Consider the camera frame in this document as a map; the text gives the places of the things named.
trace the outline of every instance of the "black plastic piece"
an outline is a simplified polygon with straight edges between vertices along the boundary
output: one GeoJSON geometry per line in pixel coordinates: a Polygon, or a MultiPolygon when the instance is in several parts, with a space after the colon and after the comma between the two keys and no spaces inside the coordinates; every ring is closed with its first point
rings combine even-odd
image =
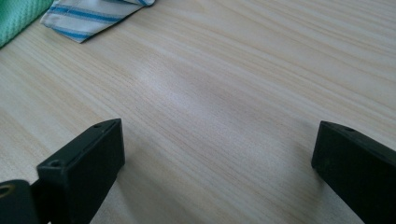
{"type": "Polygon", "coordinates": [[[396,152],[322,121],[312,167],[365,223],[396,223],[396,152]]]}
{"type": "Polygon", "coordinates": [[[24,185],[14,181],[21,192],[14,190],[0,198],[2,216],[4,212],[5,217],[18,218],[20,214],[35,217],[24,222],[0,223],[88,224],[124,163],[121,120],[95,124],[41,162],[37,166],[39,179],[30,188],[25,181],[24,185]],[[10,201],[19,209],[7,209],[10,201]],[[29,207],[21,210],[20,204],[29,207]]]}

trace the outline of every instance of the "light wood grain surface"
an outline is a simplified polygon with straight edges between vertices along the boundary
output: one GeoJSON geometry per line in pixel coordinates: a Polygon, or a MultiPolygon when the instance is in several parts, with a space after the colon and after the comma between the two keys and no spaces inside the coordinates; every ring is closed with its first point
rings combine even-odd
{"type": "Polygon", "coordinates": [[[127,163],[92,223],[361,223],[310,160],[321,120],[396,148],[395,12],[158,0],[84,44],[35,21],[0,50],[0,181],[122,118],[127,163]]]}

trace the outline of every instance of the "green cloth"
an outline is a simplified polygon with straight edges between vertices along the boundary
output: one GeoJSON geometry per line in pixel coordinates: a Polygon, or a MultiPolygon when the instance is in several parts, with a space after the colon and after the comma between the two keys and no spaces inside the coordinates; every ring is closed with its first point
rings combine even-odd
{"type": "Polygon", "coordinates": [[[53,0],[0,0],[0,48],[50,7],[53,0]]]}

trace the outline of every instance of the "table surface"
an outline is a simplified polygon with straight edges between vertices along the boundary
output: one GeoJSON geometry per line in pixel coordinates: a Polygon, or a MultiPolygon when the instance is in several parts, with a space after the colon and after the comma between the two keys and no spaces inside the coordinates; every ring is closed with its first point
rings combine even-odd
{"type": "Polygon", "coordinates": [[[310,160],[321,120],[396,148],[395,11],[158,0],[83,44],[35,21],[0,50],[0,181],[122,118],[92,223],[361,223],[310,160]]]}

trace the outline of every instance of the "striped necktie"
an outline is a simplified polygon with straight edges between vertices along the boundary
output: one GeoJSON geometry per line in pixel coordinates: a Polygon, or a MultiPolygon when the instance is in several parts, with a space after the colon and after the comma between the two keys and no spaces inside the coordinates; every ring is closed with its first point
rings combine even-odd
{"type": "Polygon", "coordinates": [[[55,0],[40,23],[81,43],[155,0],[55,0]]]}

